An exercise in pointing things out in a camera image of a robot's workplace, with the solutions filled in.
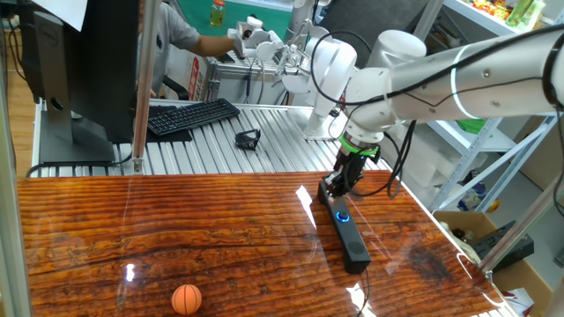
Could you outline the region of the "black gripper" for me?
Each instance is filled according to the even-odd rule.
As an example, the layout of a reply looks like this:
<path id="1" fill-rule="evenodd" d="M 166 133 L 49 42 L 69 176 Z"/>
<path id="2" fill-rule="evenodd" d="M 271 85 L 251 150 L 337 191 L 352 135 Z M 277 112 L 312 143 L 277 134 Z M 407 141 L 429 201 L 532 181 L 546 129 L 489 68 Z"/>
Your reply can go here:
<path id="1" fill-rule="evenodd" d="M 339 151 L 334 165 L 335 173 L 330 173 L 323 178 L 327 195 L 339 197 L 348 194 L 355 182 L 362 178 L 362 170 L 367 161 L 366 156 L 356 153 L 345 154 Z"/>

